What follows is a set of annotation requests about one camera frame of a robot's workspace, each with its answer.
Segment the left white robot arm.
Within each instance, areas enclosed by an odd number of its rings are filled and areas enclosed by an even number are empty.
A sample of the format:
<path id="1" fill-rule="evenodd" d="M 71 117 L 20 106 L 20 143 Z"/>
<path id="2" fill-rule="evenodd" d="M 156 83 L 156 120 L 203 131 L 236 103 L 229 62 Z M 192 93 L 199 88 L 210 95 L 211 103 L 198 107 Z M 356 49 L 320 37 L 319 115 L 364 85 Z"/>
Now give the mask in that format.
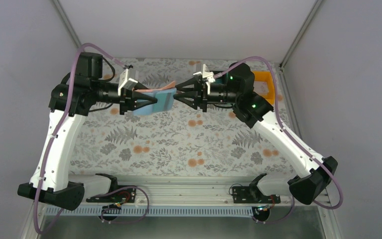
<path id="1" fill-rule="evenodd" d="M 103 56 L 79 53 L 70 73 L 51 92 L 49 126 L 40 161 L 29 182 L 20 184 L 19 196 L 57 206 L 76 209 L 81 202 L 115 191 L 114 176 L 98 173 L 74 181 L 69 179 L 69 164 L 76 138 L 96 103 L 117 104 L 124 114 L 157 102 L 143 93 L 137 73 L 127 68 L 120 83 L 102 79 Z"/>

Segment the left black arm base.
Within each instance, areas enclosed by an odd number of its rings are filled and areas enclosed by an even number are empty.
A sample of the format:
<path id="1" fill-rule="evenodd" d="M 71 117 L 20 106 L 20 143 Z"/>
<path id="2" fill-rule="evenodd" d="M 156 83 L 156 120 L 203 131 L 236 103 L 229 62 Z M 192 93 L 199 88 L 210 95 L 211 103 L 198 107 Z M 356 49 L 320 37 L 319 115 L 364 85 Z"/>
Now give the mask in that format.
<path id="1" fill-rule="evenodd" d="M 125 203 L 134 203 L 137 189 L 132 185 L 121 185 L 117 177 L 97 173 L 86 180 L 84 201 L 87 203 L 107 203 L 102 210 L 118 213 Z"/>

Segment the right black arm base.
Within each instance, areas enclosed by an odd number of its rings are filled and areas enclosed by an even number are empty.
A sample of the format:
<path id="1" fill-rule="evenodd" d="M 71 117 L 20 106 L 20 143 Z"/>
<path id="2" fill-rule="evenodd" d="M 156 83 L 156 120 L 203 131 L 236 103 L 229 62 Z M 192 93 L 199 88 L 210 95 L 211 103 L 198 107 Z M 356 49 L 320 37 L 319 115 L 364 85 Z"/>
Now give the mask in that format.
<path id="1" fill-rule="evenodd" d="M 232 196 L 234 204 L 264 204 L 252 207 L 252 216 L 256 222 L 266 223 L 272 208 L 281 202 L 279 195 L 264 195 L 258 188 L 258 183 L 267 174 L 262 173 L 253 179 L 249 185 L 232 184 L 228 193 Z"/>

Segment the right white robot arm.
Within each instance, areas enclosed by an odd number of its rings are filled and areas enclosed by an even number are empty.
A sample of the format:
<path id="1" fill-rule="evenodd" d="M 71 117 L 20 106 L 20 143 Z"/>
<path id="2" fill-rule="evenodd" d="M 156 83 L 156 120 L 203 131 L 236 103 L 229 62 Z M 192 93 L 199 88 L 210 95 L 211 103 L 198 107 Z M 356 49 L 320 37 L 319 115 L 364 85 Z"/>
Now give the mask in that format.
<path id="1" fill-rule="evenodd" d="M 255 74 L 247 64 L 233 63 L 224 72 L 201 63 L 196 68 L 176 85 L 174 99 L 203 112 L 208 105 L 231 104 L 236 117 L 267 139 L 295 171 L 289 179 L 261 174 L 250 184 L 253 196 L 290 195 L 302 204 L 314 203 L 332 181 L 337 160 L 317 153 L 283 123 L 274 106 L 254 91 Z"/>

